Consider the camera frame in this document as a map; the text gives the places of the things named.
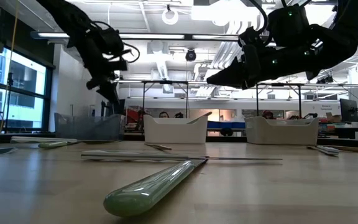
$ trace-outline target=white plastic bin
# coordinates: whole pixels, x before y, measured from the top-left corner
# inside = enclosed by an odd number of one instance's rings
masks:
[[[253,144],[317,145],[318,118],[302,120],[246,119],[247,142]]]
[[[203,116],[193,124],[192,119],[153,118],[144,116],[146,143],[205,144],[208,117]]]

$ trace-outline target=window frame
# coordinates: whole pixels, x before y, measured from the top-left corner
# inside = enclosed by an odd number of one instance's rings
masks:
[[[10,47],[8,46],[4,46],[5,49],[11,50]],[[45,90],[44,90],[44,95],[38,94],[38,93],[34,93],[32,91],[29,90],[24,90],[24,89],[20,89],[20,88],[16,88],[16,87],[11,87],[11,91],[13,93],[18,93],[18,94],[22,94],[22,95],[27,95],[27,96],[33,96],[36,98],[41,98],[44,100],[44,107],[42,109],[42,126],[41,128],[26,128],[26,130],[28,131],[48,131],[49,129],[49,115],[50,115],[50,97],[51,97],[51,89],[52,89],[52,68],[50,68],[48,65],[44,65],[42,62],[38,61],[38,60],[34,60],[34,58],[29,58],[28,56],[21,54],[20,52],[13,50],[14,53],[17,53],[35,63],[38,63],[39,65],[42,65],[46,68],[46,72],[45,72]],[[1,89],[6,89],[6,85],[0,83],[0,88]],[[23,130],[23,128],[7,128],[7,130],[9,132],[19,132],[21,130]]]

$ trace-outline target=wooden table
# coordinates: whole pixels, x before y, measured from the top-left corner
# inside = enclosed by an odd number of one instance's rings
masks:
[[[110,191],[172,162],[91,162],[89,149],[155,152],[142,142],[40,150],[0,157],[0,223],[358,223],[358,154],[339,158],[298,146],[244,143],[171,145],[209,156],[281,157],[282,162],[209,161],[141,217],[119,218],[102,205]]]

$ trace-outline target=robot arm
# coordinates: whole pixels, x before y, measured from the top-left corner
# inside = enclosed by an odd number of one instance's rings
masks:
[[[70,36],[67,47],[76,47],[80,53],[84,67],[92,76],[86,84],[87,88],[90,90],[99,87],[96,90],[98,93],[110,102],[117,103],[117,83],[112,82],[117,78],[114,71],[127,70],[127,62],[122,56],[131,51],[124,50],[124,45],[128,44],[122,42],[119,31],[103,22],[92,21],[85,12],[64,0],[37,2],[51,13],[55,22]],[[103,54],[110,55],[110,58],[104,57]]]
[[[249,1],[264,13],[254,0]],[[311,80],[322,69],[331,68],[355,54],[358,46],[358,0],[339,0],[332,29],[309,25],[304,6],[295,4],[271,12],[268,26],[264,26],[269,31],[265,42],[259,37],[264,30],[248,28],[239,36],[239,45],[244,52],[241,62],[235,59],[229,67],[209,77],[207,82],[246,89],[258,82],[299,72],[306,72],[308,80]],[[284,48],[266,47],[271,39],[278,47]],[[322,44],[315,45],[317,40]]]

